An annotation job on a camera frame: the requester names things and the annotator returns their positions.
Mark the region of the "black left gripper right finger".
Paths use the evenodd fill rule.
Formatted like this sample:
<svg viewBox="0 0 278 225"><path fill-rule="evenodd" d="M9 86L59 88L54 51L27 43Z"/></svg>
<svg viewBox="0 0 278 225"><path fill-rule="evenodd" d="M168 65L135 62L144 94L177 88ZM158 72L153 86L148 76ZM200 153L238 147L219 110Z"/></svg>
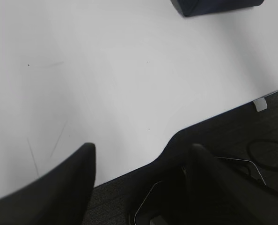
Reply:
<svg viewBox="0 0 278 225"><path fill-rule="evenodd" d="M190 224L278 225L278 193L202 145L189 148L185 170Z"/></svg>

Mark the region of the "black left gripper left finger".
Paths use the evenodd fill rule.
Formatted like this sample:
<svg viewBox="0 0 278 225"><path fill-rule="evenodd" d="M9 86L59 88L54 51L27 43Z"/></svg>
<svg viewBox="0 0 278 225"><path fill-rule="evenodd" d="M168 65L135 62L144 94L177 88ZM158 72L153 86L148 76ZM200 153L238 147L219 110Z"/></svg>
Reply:
<svg viewBox="0 0 278 225"><path fill-rule="evenodd" d="M85 143L53 170L0 199L0 225L80 225L96 176L96 151Z"/></svg>

